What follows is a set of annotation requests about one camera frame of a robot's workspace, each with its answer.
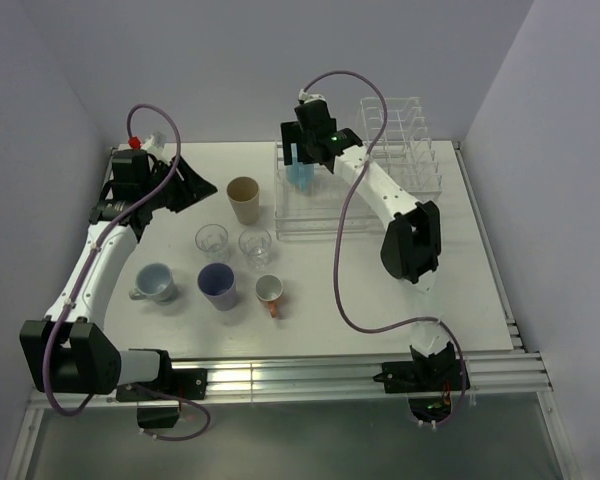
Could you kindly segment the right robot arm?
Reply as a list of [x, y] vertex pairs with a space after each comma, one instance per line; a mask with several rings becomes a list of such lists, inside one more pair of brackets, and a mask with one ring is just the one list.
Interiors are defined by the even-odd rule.
[[[380, 125], [363, 141], [352, 129], [338, 127], [323, 96], [301, 92], [295, 120], [281, 125], [283, 159], [285, 164], [319, 164], [343, 180], [349, 187], [343, 205], [348, 207], [359, 195], [382, 223], [380, 260], [385, 270], [397, 280], [418, 284], [439, 267], [440, 210], [434, 202], [411, 195], [374, 160], [373, 151], [392, 119], [386, 100], [379, 103]], [[383, 382], [400, 392], [413, 388], [465, 393], [470, 381], [464, 354], [450, 328], [430, 316], [406, 323], [424, 327], [410, 345], [411, 373], [407, 377], [391, 373]]]

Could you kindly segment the pale blue teacup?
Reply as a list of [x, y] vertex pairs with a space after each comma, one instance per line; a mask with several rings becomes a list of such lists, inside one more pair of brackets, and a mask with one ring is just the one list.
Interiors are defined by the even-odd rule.
[[134, 301], [150, 300], [163, 304], [173, 301], [177, 294], [172, 270], [163, 263], [152, 263], [137, 272], [134, 287], [129, 291], [129, 298]]

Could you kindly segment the clear acrylic plate holder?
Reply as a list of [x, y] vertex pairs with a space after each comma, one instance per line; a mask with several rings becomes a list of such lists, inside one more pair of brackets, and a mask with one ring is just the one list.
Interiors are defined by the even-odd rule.
[[376, 142], [373, 160], [404, 190], [422, 202], [439, 198], [442, 174], [418, 97], [363, 98], [356, 131], [365, 143]]

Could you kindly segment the beige tall tumbler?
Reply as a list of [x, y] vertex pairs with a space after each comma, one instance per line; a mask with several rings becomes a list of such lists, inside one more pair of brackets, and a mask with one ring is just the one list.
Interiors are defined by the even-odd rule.
[[252, 225], [258, 221], [260, 188], [256, 180], [244, 176], [234, 178], [227, 185], [226, 193], [242, 225]]

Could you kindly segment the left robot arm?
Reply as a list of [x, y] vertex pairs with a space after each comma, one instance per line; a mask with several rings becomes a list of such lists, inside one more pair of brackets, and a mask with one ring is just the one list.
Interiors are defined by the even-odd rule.
[[138, 384], [152, 399], [171, 394], [175, 375], [168, 352], [117, 349], [103, 332], [106, 310], [154, 212], [179, 213], [217, 191], [185, 160], [166, 163], [143, 149], [113, 152], [78, 263], [44, 317], [25, 321], [20, 330], [38, 391], [98, 395]]

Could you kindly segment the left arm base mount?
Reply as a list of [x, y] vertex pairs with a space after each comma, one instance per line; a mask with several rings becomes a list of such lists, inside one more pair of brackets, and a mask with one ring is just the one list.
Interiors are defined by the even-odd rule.
[[[207, 369], [175, 369], [165, 383], [143, 383], [140, 390], [129, 386], [118, 387], [115, 399], [121, 403], [146, 403], [146, 406], [136, 408], [138, 426], [165, 435], [168, 429], [178, 423], [193, 422], [200, 426], [208, 423], [207, 415], [190, 405], [205, 398], [207, 383]], [[167, 401], [165, 395], [176, 397], [176, 405], [148, 405], [149, 402]]]

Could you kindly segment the light blue faceted mug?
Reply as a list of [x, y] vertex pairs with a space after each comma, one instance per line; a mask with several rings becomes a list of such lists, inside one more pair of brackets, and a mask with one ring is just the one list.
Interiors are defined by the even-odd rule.
[[296, 143], [290, 145], [291, 164], [286, 167], [286, 179], [290, 185], [304, 193], [309, 192], [314, 177], [314, 165], [299, 161]]

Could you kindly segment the clear glass right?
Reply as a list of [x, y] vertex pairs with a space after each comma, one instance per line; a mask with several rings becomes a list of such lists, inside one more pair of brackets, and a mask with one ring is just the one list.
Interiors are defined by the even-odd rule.
[[257, 227], [245, 229], [238, 239], [247, 264], [253, 268], [263, 268], [270, 262], [271, 243], [270, 233]]

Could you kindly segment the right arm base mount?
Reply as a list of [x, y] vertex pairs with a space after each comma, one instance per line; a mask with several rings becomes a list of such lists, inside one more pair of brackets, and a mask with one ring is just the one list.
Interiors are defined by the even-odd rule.
[[436, 428], [447, 420], [468, 393], [471, 383], [458, 359], [384, 362], [373, 381], [385, 394], [424, 394], [409, 398], [409, 410], [418, 424]]

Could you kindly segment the clear glass left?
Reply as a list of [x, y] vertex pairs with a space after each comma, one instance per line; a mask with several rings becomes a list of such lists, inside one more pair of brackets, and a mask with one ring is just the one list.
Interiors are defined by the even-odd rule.
[[211, 263], [226, 263], [229, 260], [229, 235], [219, 224], [207, 224], [195, 235], [197, 248]]

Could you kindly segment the orange espresso cup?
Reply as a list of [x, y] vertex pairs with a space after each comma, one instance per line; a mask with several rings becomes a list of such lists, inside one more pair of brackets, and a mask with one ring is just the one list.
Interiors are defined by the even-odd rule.
[[275, 275], [263, 275], [256, 282], [255, 294], [267, 307], [272, 318], [278, 317], [277, 302], [280, 300], [283, 293], [283, 282]]

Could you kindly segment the purple tumbler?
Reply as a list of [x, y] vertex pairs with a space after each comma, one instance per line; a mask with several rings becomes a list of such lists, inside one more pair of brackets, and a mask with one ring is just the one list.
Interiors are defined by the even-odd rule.
[[211, 263], [202, 268], [197, 276], [197, 286], [219, 311], [229, 311], [238, 302], [234, 271], [224, 263]]

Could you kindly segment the clear glass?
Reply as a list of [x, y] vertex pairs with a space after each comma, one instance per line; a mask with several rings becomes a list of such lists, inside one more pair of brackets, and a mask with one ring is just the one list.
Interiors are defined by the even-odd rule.
[[257, 227], [245, 229], [238, 239], [247, 264], [253, 268], [263, 268], [270, 262], [271, 243], [270, 233]]
[[207, 224], [195, 235], [197, 248], [211, 263], [226, 263], [229, 260], [229, 235], [219, 224]]

